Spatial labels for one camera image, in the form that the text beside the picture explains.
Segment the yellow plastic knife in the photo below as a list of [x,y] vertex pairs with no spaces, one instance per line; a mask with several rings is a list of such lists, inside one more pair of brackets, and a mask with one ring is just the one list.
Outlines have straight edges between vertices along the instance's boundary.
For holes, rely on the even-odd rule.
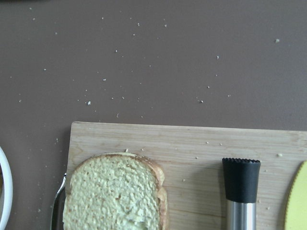
[[307,161],[302,162],[293,180],[286,206],[284,229],[307,229]]

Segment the steel muddler black tip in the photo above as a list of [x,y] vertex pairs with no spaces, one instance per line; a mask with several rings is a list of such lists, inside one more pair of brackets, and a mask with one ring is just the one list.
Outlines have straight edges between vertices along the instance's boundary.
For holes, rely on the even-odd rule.
[[226,228],[256,229],[256,200],[261,162],[241,158],[223,158],[226,197]]

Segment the wooden cutting board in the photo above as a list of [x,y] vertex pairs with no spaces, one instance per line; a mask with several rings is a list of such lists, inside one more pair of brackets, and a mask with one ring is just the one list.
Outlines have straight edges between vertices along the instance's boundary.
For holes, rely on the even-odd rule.
[[224,230],[222,158],[260,160],[257,229],[282,230],[289,191],[307,158],[305,131],[73,122],[66,174],[84,160],[129,151],[165,174],[172,230]]

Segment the white round plate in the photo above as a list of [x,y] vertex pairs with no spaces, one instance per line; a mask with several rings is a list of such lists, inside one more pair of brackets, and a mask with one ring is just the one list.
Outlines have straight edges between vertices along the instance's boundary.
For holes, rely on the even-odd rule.
[[2,171],[2,191],[0,193],[0,229],[4,230],[7,226],[11,214],[13,200],[13,181],[7,157],[0,149],[0,169]]

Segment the bread slice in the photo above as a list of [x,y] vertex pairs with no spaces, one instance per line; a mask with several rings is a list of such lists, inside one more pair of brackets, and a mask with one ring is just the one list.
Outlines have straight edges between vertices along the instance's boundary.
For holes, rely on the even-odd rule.
[[67,191],[66,230],[166,230],[162,168],[133,153],[91,157],[74,170]]

